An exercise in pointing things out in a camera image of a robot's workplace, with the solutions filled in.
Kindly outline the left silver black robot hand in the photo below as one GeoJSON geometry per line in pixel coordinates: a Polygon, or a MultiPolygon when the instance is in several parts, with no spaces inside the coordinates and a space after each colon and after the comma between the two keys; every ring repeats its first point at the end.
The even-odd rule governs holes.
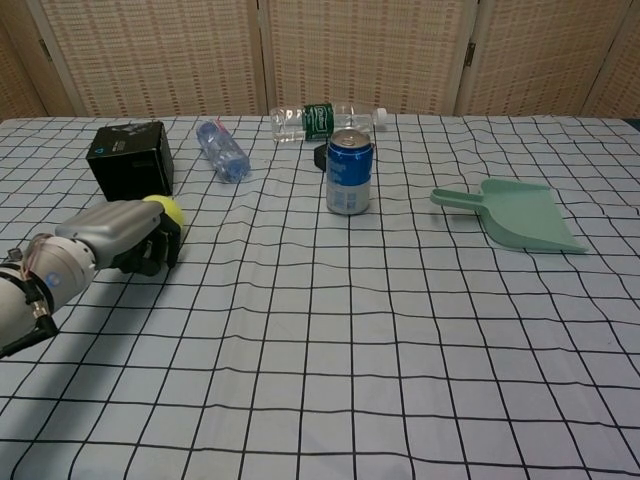
{"type": "Polygon", "coordinates": [[[150,195],[92,206],[58,225],[55,235],[85,245],[98,270],[154,276],[177,264],[183,227],[173,199],[150,195]]]}

